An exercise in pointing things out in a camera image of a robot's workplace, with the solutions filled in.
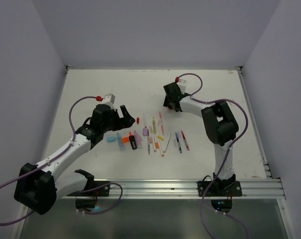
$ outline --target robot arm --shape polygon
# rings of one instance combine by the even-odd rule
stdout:
[[[119,117],[113,106],[114,101],[115,96],[112,94],[103,97],[101,103],[96,105],[93,110],[90,122],[84,122],[75,132],[74,141],[73,138],[70,139],[55,153],[36,165],[25,164],[20,170],[20,176],[47,165],[18,180],[14,198],[42,215],[51,209],[57,199],[83,189],[95,188],[94,176],[81,169],[63,179],[59,179],[59,177],[77,158],[99,143],[103,139],[104,133],[129,128],[133,125],[135,120],[127,112],[125,106],[120,106],[123,117]],[[49,163],[50,159],[61,154],[70,144],[72,146],[69,150]]]
[[[188,112],[203,119],[208,138],[215,149],[215,171],[217,174],[228,146],[236,138],[238,124],[225,101],[218,101],[214,104],[202,104],[191,99],[190,94],[185,92],[186,81],[178,79],[176,82],[164,86],[166,93],[163,106],[177,112]],[[227,161],[216,180],[217,191],[228,187],[236,181],[232,167],[232,150]]]

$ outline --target red marker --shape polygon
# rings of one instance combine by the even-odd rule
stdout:
[[[182,138],[184,139],[186,148],[187,148],[187,150],[189,151],[188,143],[187,143],[187,140],[186,140],[186,138],[185,138],[184,132],[183,132],[182,130],[181,130],[181,135],[182,135]]]

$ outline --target wall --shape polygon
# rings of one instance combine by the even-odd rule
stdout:
[[[0,184],[41,159],[64,66],[29,0],[0,0]],[[16,218],[15,184],[0,191],[0,222]],[[0,227],[0,239],[12,227]]]
[[[271,170],[301,239],[301,0],[282,0],[244,67]]]
[[[32,0],[64,63],[85,68],[242,66],[280,0]]]

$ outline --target white table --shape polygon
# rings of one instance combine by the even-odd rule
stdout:
[[[196,98],[208,101],[229,98],[240,103],[249,113],[237,71],[69,70],[46,156],[70,139],[68,112],[77,99],[113,93],[116,96],[116,108],[125,105],[132,117],[140,118],[140,124],[135,123],[129,129],[121,130],[119,133],[122,136],[128,136],[129,131],[134,130],[142,134],[143,113],[149,126],[153,116],[157,124],[158,112],[161,111],[165,140],[168,134],[172,133],[167,153],[161,157],[159,152],[154,153],[151,147],[151,155],[148,156],[146,137],[143,137],[143,149],[132,150],[127,143],[126,150],[120,151],[117,142],[106,142],[106,137],[116,136],[116,132],[108,132],[103,141],[77,159],[64,175],[76,169],[86,170],[94,174],[95,178],[105,179],[202,179],[205,175],[212,175],[215,166],[214,147],[206,136],[203,120],[189,113],[168,111],[162,106],[165,97],[163,86],[186,72],[196,73],[204,81],[204,87]],[[197,78],[187,76],[183,79],[187,81],[186,92],[192,93],[198,89],[200,82]],[[92,115],[96,104],[95,100],[88,99],[75,107],[72,119],[76,129]],[[230,108],[238,122],[239,134],[244,128],[244,117],[236,106],[230,105]],[[157,133],[160,133],[160,127],[156,129]],[[178,130],[184,131],[190,147],[190,151],[187,151],[180,139],[182,154],[179,153],[174,135]],[[248,131],[234,146],[233,165],[238,179],[266,178],[263,159],[250,119]]]

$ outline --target cable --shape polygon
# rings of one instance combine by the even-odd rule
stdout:
[[[197,78],[200,80],[200,87],[199,87],[199,89],[198,89],[197,91],[193,92],[193,93],[190,95],[190,98],[191,98],[193,101],[198,102],[198,103],[202,103],[202,104],[206,104],[206,105],[207,105],[207,104],[218,103],[218,102],[221,102],[221,101],[231,102],[231,103],[233,103],[234,105],[236,105],[236,106],[241,110],[241,112],[244,114],[245,121],[246,121],[246,125],[245,125],[244,130],[241,132],[241,134],[240,134],[238,137],[236,137],[236,138],[229,144],[228,149],[227,149],[226,154],[225,154],[225,157],[224,157],[224,160],[223,160],[223,162],[222,162],[222,164],[221,164],[221,166],[220,166],[218,172],[216,173],[216,175],[215,175],[215,177],[213,178],[213,180],[209,183],[208,187],[205,189],[204,194],[203,194],[203,196],[202,196],[202,198],[201,198],[201,203],[200,203],[200,219],[201,219],[201,223],[202,223],[202,225],[204,226],[204,228],[206,229],[207,233],[208,233],[213,239],[215,239],[215,237],[213,236],[213,234],[211,233],[211,231],[208,229],[208,227],[207,227],[207,225],[206,225],[206,223],[205,223],[205,221],[204,221],[204,217],[203,217],[203,213],[202,213],[202,211],[203,211],[203,204],[204,204],[204,198],[205,198],[205,196],[206,196],[206,194],[207,194],[209,188],[210,188],[210,187],[213,185],[213,183],[216,181],[216,179],[218,178],[218,175],[220,174],[220,172],[221,172],[223,166],[225,165],[231,147],[234,145],[235,142],[237,142],[237,141],[238,141],[238,140],[246,133],[246,131],[247,131],[247,129],[248,129],[248,116],[247,116],[247,113],[246,113],[245,110],[241,107],[240,104],[238,104],[237,102],[235,102],[235,101],[233,101],[233,100],[230,100],[230,99],[218,99],[218,100],[208,101],[208,102],[206,102],[206,101],[200,101],[200,100],[198,100],[198,99],[195,99],[193,96],[194,96],[196,93],[198,93],[198,92],[202,89],[203,81],[202,81],[202,79],[200,78],[200,76],[198,76],[197,74],[194,74],[194,73],[185,73],[185,74],[182,74],[182,75],[178,76],[177,78],[179,79],[180,77],[182,77],[182,76],[187,76],[187,75],[195,76],[195,77],[197,77]],[[226,214],[226,215],[229,216],[229,217],[231,217],[232,219],[236,220],[238,223],[240,223],[240,224],[243,226],[243,228],[244,228],[245,231],[246,231],[246,238],[249,239],[249,238],[250,238],[250,234],[249,234],[249,232],[248,232],[247,227],[246,227],[239,219],[237,219],[236,217],[234,217],[234,216],[232,216],[232,215],[228,215],[228,214]]]
[[[80,101],[82,101],[82,100],[84,100],[84,99],[96,99],[96,97],[94,97],[94,96],[85,96],[85,97],[82,97],[82,98],[80,98],[79,100],[77,100],[77,101],[72,105],[72,107],[71,107],[71,109],[70,109],[70,112],[69,112],[69,122],[70,122],[70,125],[71,125],[71,128],[72,128],[72,133],[73,133],[72,141],[73,141],[73,142],[74,142],[74,140],[75,140],[76,133],[75,133],[75,129],[74,129],[74,126],[73,126],[73,123],[72,123],[72,119],[71,119],[72,111],[73,111],[73,108],[77,105],[77,103],[79,103]],[[65,148],[65,150],[63,150],[63,151],[62,151],[61,153],[59,153],[57,156],[55,156],[54,158],[52,158],[52,159],[49,161],[49,163],[54,162],[56,159],[58,159],[58,158],[61,157],[63,154],[65,154],[65,153],[70,149],[71,146],[72,146],[72,144],[69,144],[69,145]],[[33,173],[39,171],[39,170],[41,170],[42,168],[46,167],[47,165],[48,165],[48,164],[45,163],[45,164],[43,164],[42,166],[37,167],[36,169],[34,169],[34,170],[32,170],[32,171],[30,171],[30,172],[28,172],[28,173],[25,173],[25,174],[23,174],[23,175],[21,175],[21,176],[19,176],[19,177],[17,177],[17,178],[13,178],[13,179],[11,179],[11,180],[9,180],[9,181],[7,181],[7,182],[1,184],[1,185],[0,185],[0,189],[4,188],[5,186],[7,186],[7,185],[9,185],[9,184],[11,184],[11,183],[14,183],[14,182],[20,180],[20,179],[22,179],[22,178],[25,178],[25,177],[27,177],[27,176],[29,176],[29,175],[31,175],[31,174],[33,174]],[[26,219],[28,216],[32,215],[33,213],[34,213],[34,211],[31,211],[31,212],[29,212],[28,214],[26,214],[25,216],[23,216],[23,217],[21,217],[21,218],[19,218],[19,219],[16,219],[16,220],[14,220],[14,221],[7,222],[7,223],[0,223],[0,227],[3,227],[3,226],[9,226],[9,225],[18,223],[18,222],[20,222],[20,221]]]
[[[121,201],[121,198],[122,198],[122,195],[123,195],[123,188],[121,187],[120,184],[111,182],[111,183],[103,184],[103,185],[98,186],[96,188],[92,188],[92,189],[88,189],[88,190],[84,190],[84,191],[79,191],[79,193],[88,193],[88,192],[96,191],[96,190],[98,190],[100,188],[104,188],[105,186],[110,186],[110,185],[119,186],[119,188],[121,189],[121,194],[120,194],[118,200],[116,201],[116,203],[113,204],[112,206],[110,206],[109,208],[107,208],[105,210],[102,210],[102,211],[99,211],[99,212],[86,212],[86,211],[83,211],[85,214],[89,214],[89,215],[102,214],[102,213],[105,213],[105,212],[109,211],[110,209],[113,209],[114,207],[116,207],[120,203],[120,201]]]

